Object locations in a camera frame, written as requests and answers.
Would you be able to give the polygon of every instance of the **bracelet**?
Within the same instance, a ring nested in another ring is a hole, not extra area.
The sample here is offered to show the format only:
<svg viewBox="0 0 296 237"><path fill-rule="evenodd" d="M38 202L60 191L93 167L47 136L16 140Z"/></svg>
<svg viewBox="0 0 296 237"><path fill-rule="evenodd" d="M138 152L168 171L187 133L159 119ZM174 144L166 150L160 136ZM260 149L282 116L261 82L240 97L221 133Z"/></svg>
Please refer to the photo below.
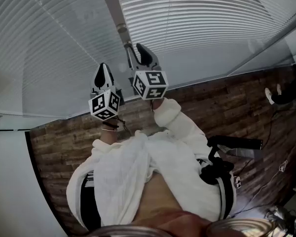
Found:
<svg viewBox="0 0 296 237"><path fill-rule="evenodd" d="M118 128L118 125L110 124L109 122L103 121L102 124L112 127L114 129Z"/></svg>
<svg viewBox="0 0 296 237"><path fill-rule="evenodd" d="M102 130L103 131L107 131L107 132L116 132L117 131L116 129L114 129L114 130L108 130L108 129L104 129L104 128L102 128Z"/></svg>

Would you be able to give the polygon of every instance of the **wooden wall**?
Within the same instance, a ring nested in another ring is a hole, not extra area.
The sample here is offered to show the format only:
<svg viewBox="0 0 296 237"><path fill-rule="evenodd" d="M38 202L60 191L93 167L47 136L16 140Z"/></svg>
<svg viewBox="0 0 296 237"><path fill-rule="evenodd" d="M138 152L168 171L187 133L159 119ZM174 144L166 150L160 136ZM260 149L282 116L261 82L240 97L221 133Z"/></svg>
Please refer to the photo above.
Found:
<svg viewBox="0 0 296 237"><path fill-rule="evenodd" d="M292 67L254 72L231 78L209 81L184 87L167 93L176 99L182 111L192 118L206 133L267 140L270 119L275 110L294 109L296 100L285 106L271 106L264 94L267 86L276 92L276 83L285 88L295 78ZM137 100L120 108L120 115L132 131L140 129L147 134L159 131L154 123L150 106ZM85 230L72 216L66 200L66 187L74 170L91 154L92 142L100 137L99 121L89 114L69 120L57 120L30 132L33 151L40 177L61 221L72 234ZM120 130L119 139L127 138ZM273 118L270 140L258 162L251 161L241 173L240 196L251 198L267 183L278 166L288 158L285 174L278 174L248 206L281 201L294 183L296 169L296 111L279 112ZM248 162L245 159L227 157L235 163L235 173Z"/></svg>

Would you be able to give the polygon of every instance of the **white robe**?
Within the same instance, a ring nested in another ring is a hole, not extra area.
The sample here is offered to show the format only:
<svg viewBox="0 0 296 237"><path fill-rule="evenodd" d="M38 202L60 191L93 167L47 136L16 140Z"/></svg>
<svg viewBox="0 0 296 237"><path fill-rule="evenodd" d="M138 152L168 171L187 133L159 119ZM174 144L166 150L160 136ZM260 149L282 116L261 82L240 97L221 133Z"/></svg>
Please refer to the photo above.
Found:
<svg viewBox="0 0 296 237"><path fill-rule="evenodd" d="M92 155L73 173L67 200L83 226L80 191L90 171L93 171L95 200L103 226L132 222L144 184L153 171L162 174L183 210L210 221L218 220L220 189L199 177L201 167L196 160L208 160L211 148L205 134L173 99L165 99L154 112L156 123L168 130L150 137L136 131L134 137L112 145L95 140Z"/></svg>

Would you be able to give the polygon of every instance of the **fiducial marker cube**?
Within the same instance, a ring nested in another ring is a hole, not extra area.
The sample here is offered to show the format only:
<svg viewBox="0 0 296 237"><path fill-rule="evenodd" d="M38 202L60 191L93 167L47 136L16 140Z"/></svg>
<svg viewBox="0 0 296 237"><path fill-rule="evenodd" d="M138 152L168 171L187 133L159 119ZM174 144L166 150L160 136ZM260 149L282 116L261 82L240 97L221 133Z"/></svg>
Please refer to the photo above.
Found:
<svg viewBox="0 0 296 237"><path fill-rule="evenodd" d="M133 87L142 99L150 100L162 98L169 83L164 71L136 71Z"/></svg>
<svg viewBox="0 0 296 237"><path fill-rule="evenodd" d="M89 100L90 113L93 117L105 121L118 114L120 98L110 89Z"/></svg>

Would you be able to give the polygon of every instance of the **white window blind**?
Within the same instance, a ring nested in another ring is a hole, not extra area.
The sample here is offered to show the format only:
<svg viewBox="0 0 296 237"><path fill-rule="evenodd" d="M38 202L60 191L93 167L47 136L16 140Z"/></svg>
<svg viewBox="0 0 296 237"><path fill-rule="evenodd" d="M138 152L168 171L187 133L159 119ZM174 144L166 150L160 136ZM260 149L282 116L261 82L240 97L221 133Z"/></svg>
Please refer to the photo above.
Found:
<svg viewBox="0 0 296 237"><path fill-rule="evenodd" d="M131 95L119 71L127 66L125 51L104 0L0 0L0 113L87 112L101 62Z"/></svg>
<svg viewBox="0 0 296 237"><path fill-rule="evenodd" d="M120 0L133 43L161 57L171 85L228 75L282 31L296 0ZM288 46L278 45L281 53ZM274 65L267 56L255 70Z"/></svg>

